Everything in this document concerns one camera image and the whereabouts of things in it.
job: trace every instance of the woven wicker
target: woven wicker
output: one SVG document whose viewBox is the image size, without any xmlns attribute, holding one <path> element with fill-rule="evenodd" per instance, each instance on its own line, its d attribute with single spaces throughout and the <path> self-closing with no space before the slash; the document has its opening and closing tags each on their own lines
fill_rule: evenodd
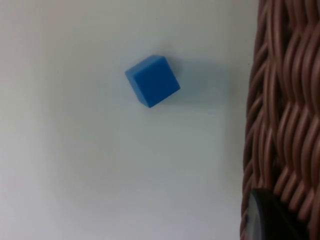
<svg viewBox="0 0 320 240">
<path fill-rule="evenodd" d="M 243 154 L 240 238 L 252 188 L 273 191 L 320 239 L 320 20 L 316 0 L 260 0 Z"/>
</svg>

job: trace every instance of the black object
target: black object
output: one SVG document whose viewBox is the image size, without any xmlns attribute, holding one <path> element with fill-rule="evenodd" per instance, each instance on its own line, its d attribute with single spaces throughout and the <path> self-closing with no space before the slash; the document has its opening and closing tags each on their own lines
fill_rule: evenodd
<svg viewBox="0 0 320 240">
<path fill-rule="evenodd" d="M 307 240 L 306 226 L 297 222 L 273 193 L 253 189 L 249 198 L 247 240 Z"/>
</svg>

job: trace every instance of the cube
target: cube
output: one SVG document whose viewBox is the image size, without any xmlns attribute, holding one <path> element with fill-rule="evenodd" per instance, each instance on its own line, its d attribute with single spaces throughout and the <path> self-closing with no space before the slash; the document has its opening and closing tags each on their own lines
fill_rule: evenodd
<svg viewBox="0 0 320 240">
<path fill-rule="evenodd" d="M 152 55 L 125 72 L 138 100 L 151 108 L 180 89 L 166 58 Z"/>
</svg>

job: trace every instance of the wicker basket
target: wicker basket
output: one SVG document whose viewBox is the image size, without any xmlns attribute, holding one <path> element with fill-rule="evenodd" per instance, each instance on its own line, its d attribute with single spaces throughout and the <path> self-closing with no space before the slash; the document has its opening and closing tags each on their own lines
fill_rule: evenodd
<svg viewBox="0 0 320 240">
<path fill-rule="evenodd" d="M 273 191 L 320 239 L 320 20 L 316 0 L 260 0 L 243 154 L 250 191 Z"/>
</svg>

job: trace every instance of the blue cube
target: blue cube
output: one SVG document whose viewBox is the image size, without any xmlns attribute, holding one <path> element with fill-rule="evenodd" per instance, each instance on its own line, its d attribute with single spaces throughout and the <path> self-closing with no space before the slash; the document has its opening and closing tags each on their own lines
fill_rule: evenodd
<svg viewBox="0 0 320 240">
<path fill-rule="evenodd" d="M 164 56 L 152 55 L 125 72 L 138 100 L 151 108 L 180 89 Z"/>
</svg>

